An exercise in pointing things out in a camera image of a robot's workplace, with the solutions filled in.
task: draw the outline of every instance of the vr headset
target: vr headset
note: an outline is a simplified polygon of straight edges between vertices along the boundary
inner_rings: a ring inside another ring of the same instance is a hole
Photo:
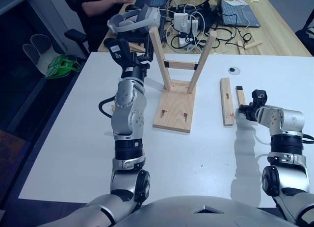
[[[107,25],[113,34],[118,32],[139,31],[148,33],[151,27],[159,27],[160,11],[158,8],[143,5],[141,9],[128,11],[123,15],[116,14],[108,20]]]

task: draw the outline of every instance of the laptop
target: laptop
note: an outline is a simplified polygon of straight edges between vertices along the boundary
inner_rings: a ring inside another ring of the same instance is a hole
[[[261,24],[253,14],[249,5],[230,5],[223,0],[217,0],[222,24],[227,26],[260,27]]]

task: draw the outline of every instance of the person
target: person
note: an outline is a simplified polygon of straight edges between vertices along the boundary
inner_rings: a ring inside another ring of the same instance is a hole
[[[107,21],[118,14],[122,5],[133,0],[78,0],[81,4],[90,51],[97,51],[108,32]]]

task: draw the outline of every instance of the chair armrest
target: chair armrest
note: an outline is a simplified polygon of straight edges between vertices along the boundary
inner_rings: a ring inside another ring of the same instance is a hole
[[[87,36],[84,33],[81,33],[79,31],[77,31],[76,29],[70,29],[68,31],[66,31],[64,33],[64,36],[66,36],[67,38],[78,42],[78,43],[84,43],[87,41]]]

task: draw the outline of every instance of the wooden stool leg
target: wooden stool leg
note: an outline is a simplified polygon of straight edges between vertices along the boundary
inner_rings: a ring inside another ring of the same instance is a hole
[[[199,76],[200,76],[200,74],[202,72],[202,69],[203,69],[203,67],[205,65],[205,62],[206,62],[207,57],[209,55],[209,52],[210,52],[210,50],[212,48],[212,45],[214,44],[214,42],[216,40],[216,37],[217,37],[217,32],[216,31],[210,31],[209,38],[206,41],[205,47],[204,47],[204,49],[202,51],[202,54],[201,54],[201,57],[200,57],[200,59],[198,61],[197,69],[194,72],[192,80],[191,80],[191,82],[190,82],[190,84],[188,86],[188,90],[187,90],[188,93],[192,93],[193,92],[194,87],[196,85],[196,82],[197,82],[197,80],[198,80],[198,78],[199,78]]]
[[[170,75],[168,72],[168,68],[166,68],[164,64],[165,55],[162,49],[160,36],[159,36],[157,27],[152,27],[149,30],[149,36],[153,43],[155,55],[159,64],[159,68],[160,68],[161,76],[163,79],[163,83],[165,85],[165,89],[170,91],[171,90]]]

